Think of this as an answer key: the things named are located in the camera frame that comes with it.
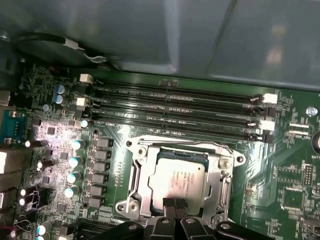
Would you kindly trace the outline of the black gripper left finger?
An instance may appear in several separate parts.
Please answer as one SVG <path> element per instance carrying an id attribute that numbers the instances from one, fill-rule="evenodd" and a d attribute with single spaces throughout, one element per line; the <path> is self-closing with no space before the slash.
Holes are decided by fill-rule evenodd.
<path id="1" fill-rule="evenodd" d="M 173 240 L 176 228 L 176 199 L 163 198 L 164 216 L 150 218 L 146 225 L 126 221 L 100 233 L 97 240 Z"/>

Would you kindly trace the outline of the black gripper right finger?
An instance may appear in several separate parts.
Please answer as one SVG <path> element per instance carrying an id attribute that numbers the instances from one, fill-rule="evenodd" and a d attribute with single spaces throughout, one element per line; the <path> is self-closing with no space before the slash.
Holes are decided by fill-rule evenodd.
<path id="1" fill-rule="evenodd" d="M 183 198 L 174 199 L 176 219 L 187 240 L 271 240 L 272 238 L 232 221 L 221 221 L 209 227 L 205 221 L 186 213 L 188 204 Z"/>

